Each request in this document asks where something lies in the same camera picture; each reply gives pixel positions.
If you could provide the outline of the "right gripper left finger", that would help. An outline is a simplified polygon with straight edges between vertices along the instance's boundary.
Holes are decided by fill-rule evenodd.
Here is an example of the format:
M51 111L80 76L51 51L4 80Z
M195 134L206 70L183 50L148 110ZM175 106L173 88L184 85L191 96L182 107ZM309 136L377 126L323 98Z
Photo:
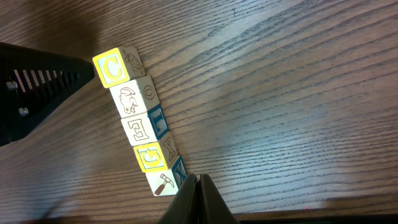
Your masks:
M198 223L196 186L196 175L188 174L158 224Z

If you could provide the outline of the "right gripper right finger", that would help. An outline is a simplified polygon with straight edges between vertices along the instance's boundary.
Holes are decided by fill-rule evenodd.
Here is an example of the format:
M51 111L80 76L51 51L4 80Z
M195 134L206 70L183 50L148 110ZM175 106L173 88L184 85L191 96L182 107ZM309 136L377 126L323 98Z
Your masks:
M239 224L208 174L200 176L199 223Z

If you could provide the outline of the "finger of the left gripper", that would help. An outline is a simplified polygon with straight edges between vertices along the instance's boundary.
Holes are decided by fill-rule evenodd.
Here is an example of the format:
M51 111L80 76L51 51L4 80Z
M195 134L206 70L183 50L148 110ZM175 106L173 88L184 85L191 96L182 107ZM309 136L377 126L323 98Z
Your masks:
M1 43L1 146L26 137L94 77L86 60Z

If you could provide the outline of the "hammer picture wooden block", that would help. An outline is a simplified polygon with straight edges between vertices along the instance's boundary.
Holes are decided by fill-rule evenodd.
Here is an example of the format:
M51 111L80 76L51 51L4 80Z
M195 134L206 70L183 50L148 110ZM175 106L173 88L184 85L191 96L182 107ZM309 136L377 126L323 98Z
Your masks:
M150 189L155 197L175 195L187 178L188 172L182 156L178 156L171 168L146 173Z

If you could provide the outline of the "plain yellow wooden block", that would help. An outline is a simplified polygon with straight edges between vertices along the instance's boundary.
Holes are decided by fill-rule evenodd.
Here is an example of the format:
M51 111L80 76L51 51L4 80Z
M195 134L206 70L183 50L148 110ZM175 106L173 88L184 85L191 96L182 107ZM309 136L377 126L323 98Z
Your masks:
M169 169L179 156L170 131L158 141L134 146L133 150L144 173Z

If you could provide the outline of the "yellow letter U block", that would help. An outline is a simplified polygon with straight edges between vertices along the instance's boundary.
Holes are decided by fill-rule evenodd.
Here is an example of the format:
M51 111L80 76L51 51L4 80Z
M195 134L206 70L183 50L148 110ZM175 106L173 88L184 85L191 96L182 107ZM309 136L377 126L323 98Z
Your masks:
M104 88L146 75L135 47L116 47L93 57L93 64Z

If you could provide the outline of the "white maze picture block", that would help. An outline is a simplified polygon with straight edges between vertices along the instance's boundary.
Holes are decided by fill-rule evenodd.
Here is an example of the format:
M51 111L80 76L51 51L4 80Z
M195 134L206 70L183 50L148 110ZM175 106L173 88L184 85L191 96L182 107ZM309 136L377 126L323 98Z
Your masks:
M169 126L161 104L149 111L121 119L131 146L139 146L160 140Z

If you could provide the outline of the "white animal picture block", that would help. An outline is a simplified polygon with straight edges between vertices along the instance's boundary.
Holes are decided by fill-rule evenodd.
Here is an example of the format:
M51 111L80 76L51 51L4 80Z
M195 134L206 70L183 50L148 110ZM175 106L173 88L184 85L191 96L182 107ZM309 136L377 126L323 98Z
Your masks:
M160 103L152 77L148 75L109 90L122 118L144 113Z

